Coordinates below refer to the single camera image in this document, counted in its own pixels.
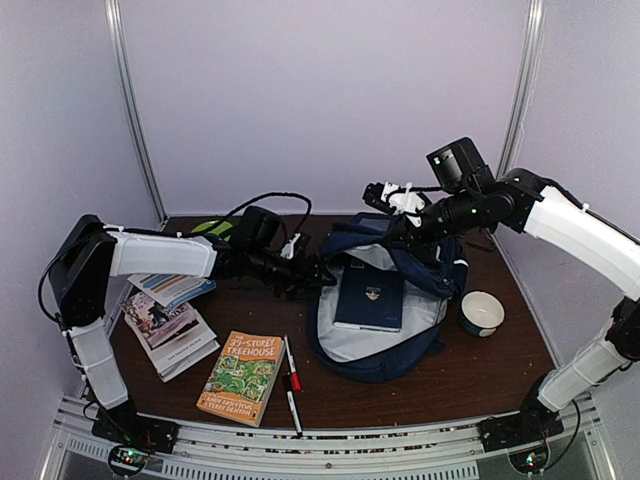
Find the navy blue notebook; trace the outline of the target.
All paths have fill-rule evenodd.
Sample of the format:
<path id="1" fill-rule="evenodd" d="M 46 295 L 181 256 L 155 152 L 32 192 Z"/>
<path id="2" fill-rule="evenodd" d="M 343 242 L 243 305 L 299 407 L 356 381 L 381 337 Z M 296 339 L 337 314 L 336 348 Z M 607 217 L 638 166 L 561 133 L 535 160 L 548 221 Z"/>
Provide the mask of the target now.
<path id="1" fill-rule="evenodd" d="M 346 267 L 333 325 L 339 328 L 398 333 L 402 327 L 404 277 L 371 266 Z"/>

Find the Penguin young readers book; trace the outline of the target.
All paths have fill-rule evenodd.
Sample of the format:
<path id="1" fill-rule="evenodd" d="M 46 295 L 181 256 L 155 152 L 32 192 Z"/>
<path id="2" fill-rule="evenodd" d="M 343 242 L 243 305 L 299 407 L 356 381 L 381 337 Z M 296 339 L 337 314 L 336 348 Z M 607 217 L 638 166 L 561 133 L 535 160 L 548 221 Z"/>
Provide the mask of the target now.
<path id="1" fill-rule="evenodd" d="M 212 279 L 178 274 L 134 274 L 128 282 L 167 312 L 216 288 Z"/>

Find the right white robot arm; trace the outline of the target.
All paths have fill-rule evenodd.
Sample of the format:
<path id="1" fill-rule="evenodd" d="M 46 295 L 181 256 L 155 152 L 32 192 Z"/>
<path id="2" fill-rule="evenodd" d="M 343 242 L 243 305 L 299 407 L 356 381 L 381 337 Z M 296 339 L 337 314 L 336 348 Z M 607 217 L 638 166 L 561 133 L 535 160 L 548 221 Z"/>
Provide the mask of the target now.
<path id="1" fill-rule="evenodd" d="M 599 141 L 523 140 L 514 164 L 550 177 L 632 234 L 639 232 L 636 159 L 598 162 L 607 152 Z M 496 296 L 506 322 L 489 340 L 476 340 L 476 357 L 486 373 L 462 398 L 463 415 L 516 407 L 543 368 L 569 361 L 604 325 L 620 291 L 601 274 L 542 240 L 505 227 L 496 232 L 497 250 L 468 248 L 467 288 Z"/>

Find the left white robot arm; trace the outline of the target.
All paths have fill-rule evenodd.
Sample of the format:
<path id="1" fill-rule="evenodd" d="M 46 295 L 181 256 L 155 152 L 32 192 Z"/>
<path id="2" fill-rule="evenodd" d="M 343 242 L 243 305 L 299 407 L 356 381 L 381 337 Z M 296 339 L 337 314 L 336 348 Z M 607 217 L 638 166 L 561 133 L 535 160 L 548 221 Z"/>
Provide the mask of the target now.
<path id="1" fill-rule="evenodd" d="M 133 274 L 181 275 L 211 280 L 250 277 L 276 297 L 315 296 L 336 283 L 323 261 L 307 252 L 310 238 L 294 233 L 277 251 L 270 243 L 282 223 L 264 208 L 251 207 L 221 234 L 213 229 L 169 233 L 104 223 L 81 216 L 41 277 L 49 285 L 56 313 L 51 320 L 67 337 L 97 404 L 106 411 L 106 429 L 123 444 L 137 442 L 144 424 L 134 415 L 104 326 L 112 279 Z"/>

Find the illustrated pink cover book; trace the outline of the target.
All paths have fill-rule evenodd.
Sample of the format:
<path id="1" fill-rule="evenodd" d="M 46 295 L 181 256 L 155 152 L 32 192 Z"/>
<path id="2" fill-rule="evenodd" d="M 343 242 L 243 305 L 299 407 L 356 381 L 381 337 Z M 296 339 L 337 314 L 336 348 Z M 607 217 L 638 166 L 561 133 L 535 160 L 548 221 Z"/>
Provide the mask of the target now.
<path id="1" fill-rule="evenodd" d="M 179 338 L 198 325 L 195 310 L 188 303 L 169 311 L 143 292 L 129 297 L 120 308 L 128 325 L 150 351 Z"/>

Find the navy blue backpack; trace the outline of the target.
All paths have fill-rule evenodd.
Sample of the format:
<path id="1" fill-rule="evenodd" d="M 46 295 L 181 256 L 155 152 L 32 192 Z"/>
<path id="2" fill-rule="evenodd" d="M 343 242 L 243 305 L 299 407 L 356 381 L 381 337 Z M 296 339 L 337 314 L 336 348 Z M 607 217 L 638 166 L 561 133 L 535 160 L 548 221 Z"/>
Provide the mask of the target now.
<path id="1" fill-rule="evenodd" d="M 310 349 L 332 372 L 362 383 L 409 373 L 441 353 L 441 323 L 466 287 L 469 264 L 460 241 L 391 241 L 397 217 L 361 212 L 332 225 L 319 251 L 336 278 L 312 299 Z"/>

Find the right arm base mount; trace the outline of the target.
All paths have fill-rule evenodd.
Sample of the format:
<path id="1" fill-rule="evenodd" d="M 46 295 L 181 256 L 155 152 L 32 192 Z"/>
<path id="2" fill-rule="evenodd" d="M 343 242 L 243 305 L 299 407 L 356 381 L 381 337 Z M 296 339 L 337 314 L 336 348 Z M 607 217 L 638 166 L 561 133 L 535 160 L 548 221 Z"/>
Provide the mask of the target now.
<path id="1" fill-rule="evenodd" d="M 555 413 L 489 417 L 479 422 L 477 429 L 485 452 L 505 450 L 514 470 L 530 476 L 547 467 L 551 457 L 548 440 L 564 432 Z"/>

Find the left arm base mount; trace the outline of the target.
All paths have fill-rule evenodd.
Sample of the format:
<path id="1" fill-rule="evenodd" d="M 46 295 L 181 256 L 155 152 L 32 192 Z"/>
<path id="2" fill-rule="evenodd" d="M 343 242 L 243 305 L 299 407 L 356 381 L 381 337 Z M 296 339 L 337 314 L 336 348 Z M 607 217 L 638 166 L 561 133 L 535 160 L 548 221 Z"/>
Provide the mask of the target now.
<path id="1" fill-rule="evenodd" d="M 179 432 L 175 422 L 139 417 L 132 432 L 100 411 L 93 421 L 93 436 L 114 443 L 107 454 L 107 466 L 117 476 L 140 474 L 154 454 L 171 454 Z"/>

